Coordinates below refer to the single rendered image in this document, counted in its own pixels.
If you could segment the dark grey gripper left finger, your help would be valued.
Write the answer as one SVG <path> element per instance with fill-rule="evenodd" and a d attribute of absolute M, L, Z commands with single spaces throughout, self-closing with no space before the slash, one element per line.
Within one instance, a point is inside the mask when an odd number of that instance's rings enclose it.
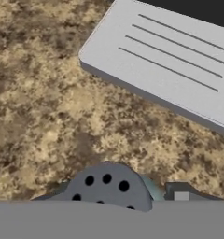
<path fill-rule="evenodd" d="M 46 193 L 44 195 L 41 195 L 41 196 L 38 196 L 38 197 L 35 197 L 34 198 L 34 201 L 41 201 L 41 200 L 47 200 L 47 199 L 50 199 L 51 197 L 53 196 L 57 196 L 61 193 L 63 193 L 67 187 L 68 187 L 68 184 L 69 182 L 62 182 L 60 185 L 59 185 L 59 188 L 50 192 L 50 193 Z"/>

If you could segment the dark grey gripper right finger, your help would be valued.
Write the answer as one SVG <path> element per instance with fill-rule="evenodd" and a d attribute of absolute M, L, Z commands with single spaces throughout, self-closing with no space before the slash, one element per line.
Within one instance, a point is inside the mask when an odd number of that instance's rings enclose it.
<path fill-rule="evenodd" d="M 221 198 L 196 190 L 188 182 L 167 182 L 164 199 L 168 201 L 221 201 Z"/>

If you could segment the grey sink with drainboard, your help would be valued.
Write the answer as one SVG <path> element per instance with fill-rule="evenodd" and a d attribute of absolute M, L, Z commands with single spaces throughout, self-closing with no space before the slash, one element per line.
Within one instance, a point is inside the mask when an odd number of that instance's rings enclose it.
<path fill-rule="evenodd" d="M 114 0 L 84 70 L 224 135 L 224 0 Z"/>

